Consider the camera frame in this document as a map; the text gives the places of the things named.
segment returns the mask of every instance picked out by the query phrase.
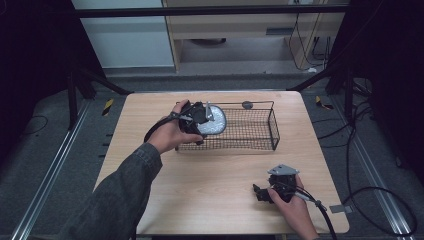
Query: sleeve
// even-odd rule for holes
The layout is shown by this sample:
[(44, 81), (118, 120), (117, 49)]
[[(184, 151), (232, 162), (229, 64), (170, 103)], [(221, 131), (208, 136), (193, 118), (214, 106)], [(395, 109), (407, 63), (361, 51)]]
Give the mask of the sleeve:
[(128, 240), (146, 209), (151, 184), (161, 167), (156, 148), (141, 145), (68, 219), (58, 239)]

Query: wall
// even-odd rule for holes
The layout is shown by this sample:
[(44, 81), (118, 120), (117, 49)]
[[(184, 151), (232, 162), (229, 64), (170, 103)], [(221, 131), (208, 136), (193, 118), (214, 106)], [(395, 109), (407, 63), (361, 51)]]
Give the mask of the wall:
[[(162, 7), (160, 0), (72, 0), (76, 9)], [(164, 17), (81, 19), (105, 73), (174, 67)]]

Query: hand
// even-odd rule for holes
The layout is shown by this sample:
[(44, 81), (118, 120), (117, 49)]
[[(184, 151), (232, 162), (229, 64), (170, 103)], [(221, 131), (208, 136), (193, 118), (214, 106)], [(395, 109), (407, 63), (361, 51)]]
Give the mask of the hand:
[[(188, 100), (183, 100), (179, 102), (174, 106), (172, 111), (180, 113), (181, 108), (184, 106), (184, 104), (187, 103), (187, 101)], [(152, 136), (150, 136), (147, 142), (152, 144), (159, 151), (159, 153), (162, 154), (175, 148), (179, 144), (197, 142), (201, 140), (203, 140), (201, 135), (187, 134), (182, 132), (178, 126), (178, 120), (175, 119), (160, 126), (152, 133)]]
[[(303, 188), (299, 175), (296, 175), (296, 184)], [(318, 238), (318, 233), (312, 224), (306, 202), (298, 196), (293, 196), (290, 202), (284, 202), (274, 189), (268, 189), (272, 201), (283, 214), (289, 226), (305, 240)]]

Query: table surface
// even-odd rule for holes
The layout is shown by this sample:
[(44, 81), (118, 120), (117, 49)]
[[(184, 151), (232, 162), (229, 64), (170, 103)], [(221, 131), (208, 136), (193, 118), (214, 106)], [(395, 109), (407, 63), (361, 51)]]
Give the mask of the table surface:
[[(305, 189), (328, 209), (334, 229), (348, 231), (344, 213), (332, 214), (340, 199), (298, 92), (136, 93), (127, 97), (97, 184), (115, 171), (143, 142), (145, 133), (174, 104), (195, 101), (274, 101), (280, 142), (275, 151), (216, 149), (162, 154), (138, 234), (281, 234), (292, 233), (274, 204), (259, 202), (252, 184), (268, 187), (267, 170), (285, 164), (300, 171)], [(328, 232), (319, 209), (308, 202), (318, 232)]]

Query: black wire basket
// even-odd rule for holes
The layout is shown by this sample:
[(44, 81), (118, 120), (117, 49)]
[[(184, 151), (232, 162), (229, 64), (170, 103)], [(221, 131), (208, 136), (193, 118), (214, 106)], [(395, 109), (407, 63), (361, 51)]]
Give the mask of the black wire basket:
[(275, 150), (280, 141), (274, 102), (211, 103), (222, 109), (227, 126), (218, 135), (208, 135), (203, 144), (181, 144), (176, 150), (248, 148)]

